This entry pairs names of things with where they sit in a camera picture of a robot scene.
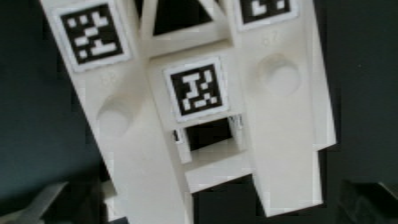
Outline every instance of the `rectangular opening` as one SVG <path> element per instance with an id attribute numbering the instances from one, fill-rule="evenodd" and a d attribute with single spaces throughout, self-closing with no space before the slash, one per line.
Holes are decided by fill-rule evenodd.
<path id="1" fill-rule="evenodd" d="M 234 138 L 228 118 L 186 129 L 191 151 Z"/>

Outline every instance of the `black surface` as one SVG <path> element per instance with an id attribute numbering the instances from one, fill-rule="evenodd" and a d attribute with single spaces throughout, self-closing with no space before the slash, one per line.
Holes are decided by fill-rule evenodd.
<path id="1" fill-rule="evenodd" d="M 326 205 L 267 224 L 337 223 L 342 180 L 398 182 L 398 1 L 315 2 L 340 145 L 321 152 Z M 102 160 L 38 1 L 3 0 L 0 11 L 4 214 L 51 182 L 99 173 Z M 243 208 L 227 195 L 214 216 Z"/>
<path id="2" fill-rule="evenodd" d="M 40 1 L 0 1 L 0 215 L 45 186 L 100 175 L 102 156 Z"/>

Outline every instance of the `dark background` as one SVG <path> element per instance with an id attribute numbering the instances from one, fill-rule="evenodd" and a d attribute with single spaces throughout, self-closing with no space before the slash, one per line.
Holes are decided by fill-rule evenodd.
<path id="1" fill-rule="evenodd" d="M 398 1 L 315 2 L 340 136 L 321 152 L 326 205 L 257 217 L 244 206 L 257 204 L 251 185 L 234 183 L 200 196 L 200 223 L 335 223 L 342 180 L 398 182 Z M 104 169 L 36 0 L 0 1 L 0 27 L 3 215 L 28 206 L 47 184 Z"/>

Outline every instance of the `white structure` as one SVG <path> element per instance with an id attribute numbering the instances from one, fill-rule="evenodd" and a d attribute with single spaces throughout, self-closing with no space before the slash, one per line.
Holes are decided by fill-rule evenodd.
<path id="1" fill-rule="evenodd" d="M 134 0 L 42 1 L 132 223 L 193 223 L 193 193 L 250 174 L 267 216 L 322 204 L 337 136 L 312 0 L 196 0 L 202 24 L 171 32 L 166 0 L 141 19 Z M 216 121 L 234 137 L 193 150 Z"/>

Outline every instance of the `square cutout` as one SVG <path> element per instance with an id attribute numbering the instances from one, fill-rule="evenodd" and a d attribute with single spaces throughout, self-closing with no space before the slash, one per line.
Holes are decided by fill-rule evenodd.
<path id="1" fill-rule="evenodd" d="M 234 138 L 228 118 L 186 129 L 191 151 Z"/>

